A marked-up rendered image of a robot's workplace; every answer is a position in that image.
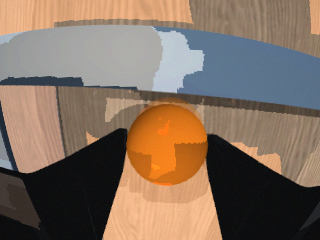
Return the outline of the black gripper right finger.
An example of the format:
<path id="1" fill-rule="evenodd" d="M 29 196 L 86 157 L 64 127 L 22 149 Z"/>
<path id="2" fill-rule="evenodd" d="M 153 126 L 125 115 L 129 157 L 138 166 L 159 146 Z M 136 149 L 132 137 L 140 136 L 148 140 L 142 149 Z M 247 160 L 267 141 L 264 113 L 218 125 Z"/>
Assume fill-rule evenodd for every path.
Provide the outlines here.
<path id="1" fill-rule="evenodd" d="M 301 187 L 241 152 L 207 136 L 208 181 L 223 240 L 300 240 L 320 219 L 320 185 Z"/>

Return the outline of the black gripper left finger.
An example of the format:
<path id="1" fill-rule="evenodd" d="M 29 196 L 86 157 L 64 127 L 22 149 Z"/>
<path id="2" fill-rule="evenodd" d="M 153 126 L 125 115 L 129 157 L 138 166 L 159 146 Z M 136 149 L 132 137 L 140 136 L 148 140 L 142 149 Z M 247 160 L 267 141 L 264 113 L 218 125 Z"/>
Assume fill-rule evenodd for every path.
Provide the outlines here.
<path id="1" fill-rule="evenodd" d="M 127 152 L 127 128 L 36 172 L 0 167 L 0 216 L 40 240 L 103 240 Z"/>

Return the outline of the clear l-shaped low wall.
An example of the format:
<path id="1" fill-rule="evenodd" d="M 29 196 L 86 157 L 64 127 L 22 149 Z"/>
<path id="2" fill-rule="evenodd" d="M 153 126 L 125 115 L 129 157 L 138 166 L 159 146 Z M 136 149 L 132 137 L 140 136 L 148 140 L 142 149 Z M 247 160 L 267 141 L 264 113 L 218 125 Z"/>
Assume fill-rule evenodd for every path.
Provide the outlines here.
<path id="1" fill-rule="evenodd" d="M 65 157 L 56 92 L 56 85 L 0 85 L 1 111 L 19 172 L 36 172 Z"/>

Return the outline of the grey l-shaped low wall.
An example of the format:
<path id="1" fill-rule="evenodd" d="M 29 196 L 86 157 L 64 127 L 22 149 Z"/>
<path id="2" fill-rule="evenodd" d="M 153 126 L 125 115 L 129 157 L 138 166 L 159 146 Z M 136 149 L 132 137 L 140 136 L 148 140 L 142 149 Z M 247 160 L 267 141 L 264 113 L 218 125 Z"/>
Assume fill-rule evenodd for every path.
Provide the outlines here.
<path id="1" fill-rule="evenodd" d="M 320 109 L 320 57 L 189 28 L 71 25 L 0 35 L 0 85 L 135 89 Z"/>

